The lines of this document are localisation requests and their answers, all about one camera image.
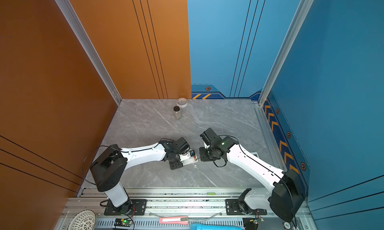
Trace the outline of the white remote control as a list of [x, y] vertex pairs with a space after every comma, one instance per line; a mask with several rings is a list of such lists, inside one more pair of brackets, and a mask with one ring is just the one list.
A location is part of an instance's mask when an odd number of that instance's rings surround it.
[[189, 165], [198, 162], [198, 158], [195, 156], [194, 158], [187, 159], [185, 161], [181, 161], [183, 165]]

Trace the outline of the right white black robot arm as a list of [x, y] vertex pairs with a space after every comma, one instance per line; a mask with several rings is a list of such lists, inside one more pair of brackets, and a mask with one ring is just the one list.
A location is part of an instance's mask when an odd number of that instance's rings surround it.
[[271, 209], [285, 222], [295, 219], [306, 196], [299, 174], [293, 169], [284, 171], [251, 154], [232, 136], [217, 135], [208, 128], [200, 135], [204, 146], [199, 149], [203, 162], [234, 164], [254, 177], [265, 188], [264, 194], [246, 189], [237, 199], [238, 210], [244, 215], [255, 215], [258, 209]]

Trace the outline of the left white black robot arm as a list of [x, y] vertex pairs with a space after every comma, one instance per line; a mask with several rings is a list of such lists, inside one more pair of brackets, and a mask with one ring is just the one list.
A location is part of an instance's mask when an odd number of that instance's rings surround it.
[[99, 192], [104, 193], [115, 208], [130, 207], [131, 200], [120, 183], [125, 170], [148, 162], [165, 161], [171, 170], [184, 164], [194, 163], [196, 155], [184, 138], [171, 140], [162, 138], [159, 142], [136, 148], [107, 146], [90, 165], [90, 171]]

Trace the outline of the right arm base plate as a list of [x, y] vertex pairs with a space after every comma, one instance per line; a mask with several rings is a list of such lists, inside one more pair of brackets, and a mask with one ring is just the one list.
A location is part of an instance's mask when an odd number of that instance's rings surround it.
[[228, 216], [244, 215], [244, 216], [266, 216], [268, 214], [265, 209], [252, 210], [244, 201], [238, 199], [226, 199], [226, 213]]

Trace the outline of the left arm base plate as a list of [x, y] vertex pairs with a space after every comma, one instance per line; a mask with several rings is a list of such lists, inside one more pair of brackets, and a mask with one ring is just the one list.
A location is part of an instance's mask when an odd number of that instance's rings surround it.
[[103, 202], [101, 202], [101, 206], [105, 207], [105, 211], [104, 211], [105, 216], [120, 216], [120, 215], [144, 216], [146, 207], [147, 207], [147, 200], [146, 199], [128, 200], [127, 203], [124, 203], [120, 207], [115, 207], [112, 204], [112, 201], [108, 200], [106, 205], [103, 205]]

